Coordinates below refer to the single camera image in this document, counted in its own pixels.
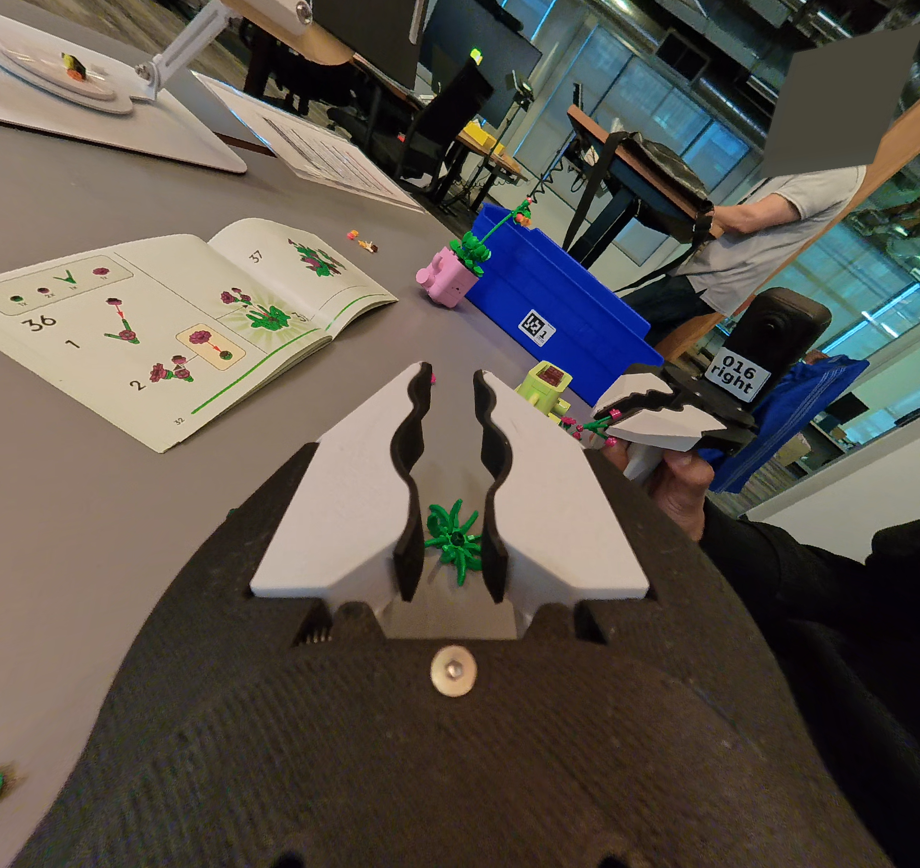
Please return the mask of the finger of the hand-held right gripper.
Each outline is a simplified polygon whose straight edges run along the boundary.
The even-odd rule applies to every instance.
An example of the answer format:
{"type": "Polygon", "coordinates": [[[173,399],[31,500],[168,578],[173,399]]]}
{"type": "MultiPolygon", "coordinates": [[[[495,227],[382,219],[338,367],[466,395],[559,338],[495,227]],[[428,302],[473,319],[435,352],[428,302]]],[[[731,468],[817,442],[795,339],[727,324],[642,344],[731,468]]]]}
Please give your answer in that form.
{"type": "Polygon", "coordinates": [[[689,451],[704,437],[728,430],[718,418],[692,404],[680,409],[640,409],[607,428],[610,436],[643,446],[689,451]]]}
{"type": "Polygon", "coordinates": [[[662,368],[641,364],[628,367],[592,406],[592,416],[599,417],[613,409],[616,403],[632,397],[650,397],[652,400],[672,398],[673,388],[661,378],[662,368]]]}

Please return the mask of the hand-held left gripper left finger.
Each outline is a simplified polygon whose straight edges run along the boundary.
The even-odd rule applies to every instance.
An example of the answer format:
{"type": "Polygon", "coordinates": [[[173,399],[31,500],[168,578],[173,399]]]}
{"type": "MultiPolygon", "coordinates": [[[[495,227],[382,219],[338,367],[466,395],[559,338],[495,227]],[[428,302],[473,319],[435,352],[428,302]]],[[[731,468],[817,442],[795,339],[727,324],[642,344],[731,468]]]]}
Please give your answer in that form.
{"type": "Polygon", "coordinates": [[[250,581],[256,597],[319,598],[331,612],[361,601],[375,614],[414,597],[425,548],[411,470],[431,376],[411,364],[319,437],[250,581]]]}

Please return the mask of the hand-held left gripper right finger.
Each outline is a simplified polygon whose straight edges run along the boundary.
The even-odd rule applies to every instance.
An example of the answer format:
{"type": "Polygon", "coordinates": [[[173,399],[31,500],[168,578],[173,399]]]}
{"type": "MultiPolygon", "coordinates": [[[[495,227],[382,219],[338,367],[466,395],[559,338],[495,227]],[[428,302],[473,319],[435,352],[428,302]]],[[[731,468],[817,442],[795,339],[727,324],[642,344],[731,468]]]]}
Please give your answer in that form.
{"type": "Polygon", "coordinates": [[[517,634],[546,604],[640,600],[650,583],[577,441],[485,370],[473,378],[480,459],[493,482],[482,575],[507,600],[517,634]]]}

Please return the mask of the green stem with pink flowers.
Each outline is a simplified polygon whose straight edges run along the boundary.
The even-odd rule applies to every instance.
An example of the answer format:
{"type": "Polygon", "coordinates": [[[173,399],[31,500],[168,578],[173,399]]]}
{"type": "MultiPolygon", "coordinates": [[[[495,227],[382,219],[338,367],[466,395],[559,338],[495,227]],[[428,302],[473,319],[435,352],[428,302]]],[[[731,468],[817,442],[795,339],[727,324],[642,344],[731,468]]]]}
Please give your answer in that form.
{"type": "Polygon", "coordinates": [[[582,425],[569,415],[559,420],[559,426],[570,437],[582,442],[586,447],[603,448],[616,443],[616,437],[609,434],[612,425],[622,418],[622,413],[616,409],[610,410],[601,416],[582,425]]]}

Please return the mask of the pink toy flower pot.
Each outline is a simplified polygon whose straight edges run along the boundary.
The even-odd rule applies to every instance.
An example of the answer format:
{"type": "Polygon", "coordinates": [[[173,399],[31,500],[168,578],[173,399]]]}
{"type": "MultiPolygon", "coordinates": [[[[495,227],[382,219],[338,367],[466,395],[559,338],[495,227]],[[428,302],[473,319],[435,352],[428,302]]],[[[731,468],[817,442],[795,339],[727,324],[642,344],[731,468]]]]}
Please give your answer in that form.
{"type": "Polygon", "coordinates": [[[420,269],[416,275],[417,283],[426,291],[429,299],[445,308],[454,309],[484,276],[484,264],[491,258],[486,242],[498,229],[510,222],[529,228],[533,216],[531,207],[534,204],[535,196],[529,195],[482,238],[477,237],[472,231],[467,231],[460,240],[452,240],[436,253],[431,263],[420,269]]]}

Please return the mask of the person's right forearm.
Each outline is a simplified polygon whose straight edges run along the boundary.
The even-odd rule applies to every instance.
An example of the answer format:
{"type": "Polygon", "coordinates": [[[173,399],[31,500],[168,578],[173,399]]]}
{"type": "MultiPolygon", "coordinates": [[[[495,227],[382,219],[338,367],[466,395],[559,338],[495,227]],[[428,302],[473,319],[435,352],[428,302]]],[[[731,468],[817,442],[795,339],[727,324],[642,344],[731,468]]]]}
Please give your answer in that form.
{"type": "Polygon", "coordinates": [[[917,639],[919,521],[877,531],[864,562],[802,544],[706,501],[700,548],[766,630],[809,621],[839,632],[917,639]]]}

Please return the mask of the person's right hand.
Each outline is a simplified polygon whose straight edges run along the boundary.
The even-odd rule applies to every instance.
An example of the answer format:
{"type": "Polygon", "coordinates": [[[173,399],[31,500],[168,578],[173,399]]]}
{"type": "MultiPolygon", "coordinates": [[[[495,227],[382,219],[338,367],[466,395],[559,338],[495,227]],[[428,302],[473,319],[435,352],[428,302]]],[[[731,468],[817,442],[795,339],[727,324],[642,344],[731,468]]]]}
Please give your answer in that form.
{"type": "Polygon", "coordinates": [[[661,460],[642,484],[661,511],[698,543],[705,531],[705,504],[715,472],[696,451],[663,450],[661,460]]]}

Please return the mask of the lime toy flower pot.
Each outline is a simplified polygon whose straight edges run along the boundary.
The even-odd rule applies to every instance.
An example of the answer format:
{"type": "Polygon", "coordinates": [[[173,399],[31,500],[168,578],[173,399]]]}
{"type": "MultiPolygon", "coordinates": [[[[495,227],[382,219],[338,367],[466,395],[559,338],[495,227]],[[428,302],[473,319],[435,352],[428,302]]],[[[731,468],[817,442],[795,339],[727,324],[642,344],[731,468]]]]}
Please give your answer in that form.
{"type": "Polygon", "coordinates": [[[556,425],[569,416],[570,403],[562,396],[572,376],[549,361],[543,360],[530,370],[515,391],[556,425]]]}

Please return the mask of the blue fabric bag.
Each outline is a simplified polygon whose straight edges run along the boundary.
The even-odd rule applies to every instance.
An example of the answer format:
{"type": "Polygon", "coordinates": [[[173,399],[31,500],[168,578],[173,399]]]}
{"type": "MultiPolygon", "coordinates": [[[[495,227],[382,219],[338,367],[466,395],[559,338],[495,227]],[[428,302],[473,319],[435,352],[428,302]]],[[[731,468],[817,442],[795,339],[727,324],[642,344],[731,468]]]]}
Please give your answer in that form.
{"type": "Polygon", "coordinates": [[[730,458],[700,453],[715,471],[712,493],[739,494],[755,471],[811,423],[869,367],[868,360],[811,351],[778,381],[753,411],[757,436],[730,458]]]}

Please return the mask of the blue plastic bin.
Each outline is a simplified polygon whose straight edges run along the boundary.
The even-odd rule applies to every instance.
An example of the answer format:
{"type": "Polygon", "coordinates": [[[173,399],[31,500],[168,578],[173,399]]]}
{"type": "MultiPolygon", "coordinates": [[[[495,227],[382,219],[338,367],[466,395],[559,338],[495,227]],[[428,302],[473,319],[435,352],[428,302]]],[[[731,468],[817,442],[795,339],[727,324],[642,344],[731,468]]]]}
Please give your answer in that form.
{"type": "Polygon", "coordinates": [[[473,234],[491,252],[466,299],[537,361],[566,371],[583,402],[596,403],[627,368],[661,367],[645,342],[650,325],[538,229],[485,204],[473,234]]]}

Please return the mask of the toy instruction booklet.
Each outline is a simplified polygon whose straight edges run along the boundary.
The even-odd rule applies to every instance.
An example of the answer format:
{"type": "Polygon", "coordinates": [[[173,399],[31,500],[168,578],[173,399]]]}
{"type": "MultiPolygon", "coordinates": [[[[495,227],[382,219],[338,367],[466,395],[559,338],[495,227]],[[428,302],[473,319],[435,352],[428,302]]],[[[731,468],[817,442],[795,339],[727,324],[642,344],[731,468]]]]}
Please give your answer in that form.
{"type": "Polygon", "coordinates": [[[246,218],[3,274],[1,345],[163,453],[397,300],[307,230],[246,218]]]}

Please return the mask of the black office chair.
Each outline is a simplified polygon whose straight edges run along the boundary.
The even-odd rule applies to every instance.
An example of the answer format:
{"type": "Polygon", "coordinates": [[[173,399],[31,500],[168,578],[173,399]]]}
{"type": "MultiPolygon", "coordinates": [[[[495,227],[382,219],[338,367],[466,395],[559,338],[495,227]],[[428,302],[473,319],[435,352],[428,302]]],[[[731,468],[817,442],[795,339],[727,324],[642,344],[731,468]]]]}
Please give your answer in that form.
{"type": "Polygon", "coordinates": [[[493,88],[476,59],[466,57],[449,84],[414,116],[398,145],[393,178],[400,180],[429,173],[436,180],[455,138],[492,94],[493,88]]]}

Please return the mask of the black screen panel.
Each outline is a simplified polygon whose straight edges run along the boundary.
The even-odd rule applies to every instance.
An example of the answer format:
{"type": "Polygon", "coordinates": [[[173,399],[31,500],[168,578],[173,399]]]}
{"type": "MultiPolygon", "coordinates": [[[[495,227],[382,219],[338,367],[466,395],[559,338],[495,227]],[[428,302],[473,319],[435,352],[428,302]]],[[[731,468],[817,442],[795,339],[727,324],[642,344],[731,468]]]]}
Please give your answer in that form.
{"type": "Polygon", "coordinates": [[[437,0],[420,43],[420,66],[431,74],[431,88],[446,87],[475,50],[478,69],[493,88],[480,116],[499,128],[512,107],[511,74],[529,82],[543,54],[477,0],[437,0]]]}

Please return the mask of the printed paper sheet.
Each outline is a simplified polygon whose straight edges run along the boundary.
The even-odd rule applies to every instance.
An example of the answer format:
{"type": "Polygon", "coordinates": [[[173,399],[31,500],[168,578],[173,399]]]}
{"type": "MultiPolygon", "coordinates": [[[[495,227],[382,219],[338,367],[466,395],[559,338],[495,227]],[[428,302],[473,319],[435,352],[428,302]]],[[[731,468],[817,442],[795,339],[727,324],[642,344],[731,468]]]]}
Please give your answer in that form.
{"type": "Polygon", "coordinates": [[[348,138],[201,73],[193,75],[302,179],[412,211],[423,207],[348,138]]]}

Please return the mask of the white book stand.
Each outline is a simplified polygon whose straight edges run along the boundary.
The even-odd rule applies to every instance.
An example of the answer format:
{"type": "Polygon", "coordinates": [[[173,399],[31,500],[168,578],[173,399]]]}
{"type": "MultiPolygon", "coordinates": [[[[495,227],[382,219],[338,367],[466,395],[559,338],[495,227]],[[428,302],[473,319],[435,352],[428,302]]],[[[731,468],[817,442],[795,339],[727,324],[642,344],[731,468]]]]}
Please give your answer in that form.
{"type": "Polygon", "coordinates": [[[308,27],[298,20],[298,1],[211,0],[164,51],[135,68],[4,17],[2,124],[245,173],[246,163],[165,87],[236,14],[291,47],[308,27]],[[86,83],[67,77],[62,53],[75,56],[86,67],[86,83]]]}

